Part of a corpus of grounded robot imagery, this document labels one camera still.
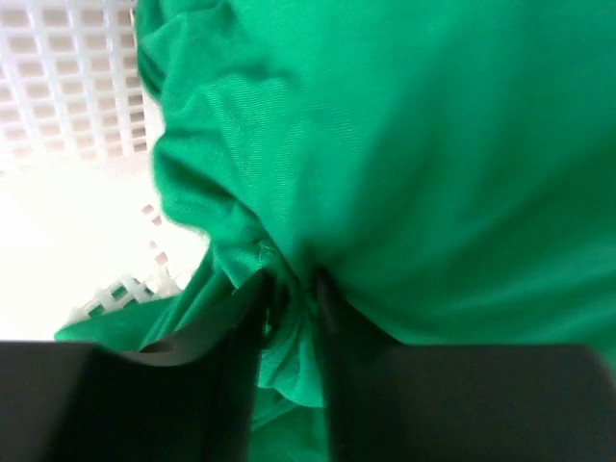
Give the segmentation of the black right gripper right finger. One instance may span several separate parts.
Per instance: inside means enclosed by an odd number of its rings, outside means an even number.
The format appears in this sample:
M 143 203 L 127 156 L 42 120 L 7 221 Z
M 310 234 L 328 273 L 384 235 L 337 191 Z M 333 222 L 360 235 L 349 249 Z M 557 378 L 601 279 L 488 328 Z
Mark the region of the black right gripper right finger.
M 333 461 L 611 461 L 615 380 L 584 346 L 407 346 L 316 282 Z

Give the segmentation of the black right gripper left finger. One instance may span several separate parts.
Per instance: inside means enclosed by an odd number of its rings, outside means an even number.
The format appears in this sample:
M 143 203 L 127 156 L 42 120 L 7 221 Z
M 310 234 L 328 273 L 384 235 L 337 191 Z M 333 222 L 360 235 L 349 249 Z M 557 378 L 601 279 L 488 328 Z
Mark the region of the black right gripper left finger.
M 272 278 L 142 350 L 1 345 L 5 461 L 243 461 Z

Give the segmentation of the green t-shirt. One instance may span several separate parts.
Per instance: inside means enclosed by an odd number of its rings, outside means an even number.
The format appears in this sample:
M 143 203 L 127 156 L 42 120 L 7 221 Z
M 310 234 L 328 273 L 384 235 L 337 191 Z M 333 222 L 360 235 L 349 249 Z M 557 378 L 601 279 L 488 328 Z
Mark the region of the green t-shirt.
M 326 270 L 418 346 L 583 344 L 615 361 L 611 1 L 140 1 L 167 218 L 208 235 L 182 294 L 69 325 L 135 350 L 270 269 L 248 457 L 324 461 Z

